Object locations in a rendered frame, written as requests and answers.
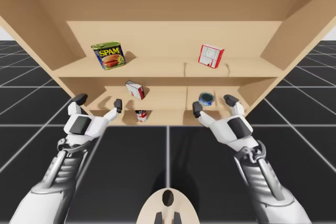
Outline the small red and white carton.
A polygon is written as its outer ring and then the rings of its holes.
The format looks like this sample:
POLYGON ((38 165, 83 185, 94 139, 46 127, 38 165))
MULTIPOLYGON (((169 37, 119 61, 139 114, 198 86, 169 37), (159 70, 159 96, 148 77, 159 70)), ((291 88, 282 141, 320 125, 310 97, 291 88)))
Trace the small red and white carton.
POLYGON ((145 98, 143 87, 140 84, 129 80, 125 83, 125 85, 126 85, 126 88, 127 88, 128 92, 132 96, 134 96, 134 97, 136 97, 140 100, 143 100, 145 98))

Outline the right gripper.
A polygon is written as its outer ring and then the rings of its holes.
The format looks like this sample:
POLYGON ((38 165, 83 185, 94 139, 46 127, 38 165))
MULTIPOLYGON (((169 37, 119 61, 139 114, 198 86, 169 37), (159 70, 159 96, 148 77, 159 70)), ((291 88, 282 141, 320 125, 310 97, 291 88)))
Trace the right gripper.
POLYGON ((245 109, 240 100, 233 95, 223 96, 225 103, 230 107, 230 117, 214 121, 214 118, 203 111, 202 105, 193 102, 193 115, 203 126, 209 126, 217 141, 226 144, 236 152, 242 148, 254 148, 259 144, 252 137, 253 128, 247 122, 245 109))

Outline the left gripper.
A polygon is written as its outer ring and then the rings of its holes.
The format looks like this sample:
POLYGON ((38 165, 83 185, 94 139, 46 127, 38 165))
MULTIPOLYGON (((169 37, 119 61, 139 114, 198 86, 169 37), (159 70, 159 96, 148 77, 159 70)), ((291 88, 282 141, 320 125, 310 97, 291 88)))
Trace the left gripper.
POLYGON ((83 115, 81 106, 86 103, 88 95, 81 93, 71 99, 68 105, 70 118, 64 126, 66 139, 72 141, 88 141, 100 137, 105 131, 109 122, 117 118, 122 112, 122 100, 116 99, 114 108, 103 117, 83 115))

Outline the green and blue rectangular can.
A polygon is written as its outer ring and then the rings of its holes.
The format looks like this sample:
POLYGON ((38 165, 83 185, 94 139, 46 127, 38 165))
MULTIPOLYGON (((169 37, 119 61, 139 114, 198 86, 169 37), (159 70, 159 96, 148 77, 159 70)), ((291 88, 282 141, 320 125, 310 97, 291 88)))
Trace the green and blue rectangular can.
POLYGON ((104 70, 110 70, 126 64, 121 44, 118 41, 104 42, 91 46, 104 70))

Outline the large red and white carton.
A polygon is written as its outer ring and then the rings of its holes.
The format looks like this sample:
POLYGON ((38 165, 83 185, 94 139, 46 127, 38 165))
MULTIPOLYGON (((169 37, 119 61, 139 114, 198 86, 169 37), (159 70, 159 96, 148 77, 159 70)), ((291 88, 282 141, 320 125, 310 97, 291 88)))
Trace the large red and white carton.
POLYGON ((212 69, 216 69, 221 61, 224 51, 224 48, 203 44, 198 62, 212 69))

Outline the tan robot part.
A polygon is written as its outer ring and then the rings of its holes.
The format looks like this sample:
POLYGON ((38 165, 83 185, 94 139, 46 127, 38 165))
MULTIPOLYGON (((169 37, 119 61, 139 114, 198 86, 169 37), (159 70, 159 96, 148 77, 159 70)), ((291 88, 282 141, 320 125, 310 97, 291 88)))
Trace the tan robot part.
POLYGON ((200 224, 190 200, 180 191, 164 188, 143 205, 136 224, 200 224))

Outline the red and white can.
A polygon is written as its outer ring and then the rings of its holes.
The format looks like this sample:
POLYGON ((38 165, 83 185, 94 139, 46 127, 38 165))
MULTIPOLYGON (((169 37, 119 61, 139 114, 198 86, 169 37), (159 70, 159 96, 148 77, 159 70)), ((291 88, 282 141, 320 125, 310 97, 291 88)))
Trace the red and white can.
POLYGON ((146 110, 135 110, 139 122, 145 122, 148 119, 146 110))

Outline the pale wooden shelf unit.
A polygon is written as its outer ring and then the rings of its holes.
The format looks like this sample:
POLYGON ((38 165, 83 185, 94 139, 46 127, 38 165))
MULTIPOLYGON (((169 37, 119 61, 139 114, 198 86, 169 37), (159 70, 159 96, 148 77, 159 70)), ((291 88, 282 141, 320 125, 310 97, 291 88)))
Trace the pale wooden shelf unit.
POLYGON ((102 116, 123 101, 116 125, 195 125, 192 104, 230 114, 223 96, 247 113, 336 25, 336 0, 0 0, 0 26, 83 109, 102 116), (124 66, 104 70, 92 45, 118 41, 124 66), (198 62, 203 44, 224 48, 216 69, 198 62), (125 83, 143 87, 132 96, 125 83))

